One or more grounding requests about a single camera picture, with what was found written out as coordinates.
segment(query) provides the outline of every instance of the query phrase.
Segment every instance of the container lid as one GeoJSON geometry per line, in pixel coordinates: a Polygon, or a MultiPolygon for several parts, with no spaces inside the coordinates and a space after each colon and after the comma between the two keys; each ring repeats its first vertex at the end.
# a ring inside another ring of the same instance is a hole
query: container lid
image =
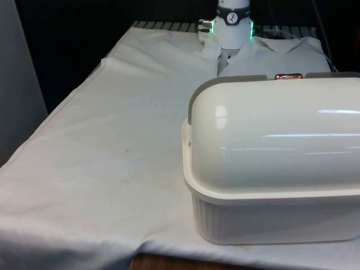
{"type": "Polygon", "coordinates": [[[183,156],[187,184],[219,199],[359,195],[360,75],[211,80],[190,102],[183,156]]]}

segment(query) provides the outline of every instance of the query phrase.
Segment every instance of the black background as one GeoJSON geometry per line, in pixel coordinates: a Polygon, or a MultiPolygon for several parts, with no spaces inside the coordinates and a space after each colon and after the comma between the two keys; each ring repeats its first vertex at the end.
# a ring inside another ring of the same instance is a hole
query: black background
{"type": "MultiPolygon", "coordinates": [[[[16,0],[48,110],[80,85],[134,20],[212,19],[218,0],[16,0]]],[[[360,71],[354,46],[360,1],[317,0],[340,71],[360,71]]],[[[278,25],[314,26],[311,0],[271,0],[278,25]]],[[[251,0],[256,24],[271,25],[267,0],[251,0]]]]}

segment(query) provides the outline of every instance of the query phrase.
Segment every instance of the white container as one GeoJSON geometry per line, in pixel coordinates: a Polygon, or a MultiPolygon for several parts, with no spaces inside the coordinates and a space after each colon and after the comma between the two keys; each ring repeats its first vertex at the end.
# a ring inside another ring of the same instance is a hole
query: white container
{"type": "Polygon", "coordinates": [[[275,244],[360,235],[360,78],[322,76],[218,78],[195,92],[183,166],[202,237],[275,244]]]}

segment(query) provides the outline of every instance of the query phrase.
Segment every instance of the gray wall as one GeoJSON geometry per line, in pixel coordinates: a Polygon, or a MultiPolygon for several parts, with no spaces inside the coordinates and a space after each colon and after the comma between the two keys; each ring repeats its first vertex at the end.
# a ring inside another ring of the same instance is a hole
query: gray wall
{"type": "Polygon", "coordinates": [[[0,166],[47,113],[13,0],[0,0],[0,166]]]}

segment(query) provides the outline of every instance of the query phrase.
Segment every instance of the white cloth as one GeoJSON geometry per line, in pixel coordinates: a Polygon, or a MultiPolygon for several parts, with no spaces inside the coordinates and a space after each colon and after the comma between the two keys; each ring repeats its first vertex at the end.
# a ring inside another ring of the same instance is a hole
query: white cloth
{"type": "Polygon", "coordinates": [[[0,170],[0,269],[127,269],[140,252],[358,267],[359,240],[219,246],[196,233],[181,125],[192,93],[217,74],[216,60],[194,55],[202,47],[196,34],[131,28],[18,149],[0,170]]]}
{"type": "Polygon", "coordinates": [[[289,40],[255,37],[228,63],[221,76],[255,75],[255,72],[273,79],[279,73],[306,75],[330,71],[321,42],[311,37],[289,40]]]}

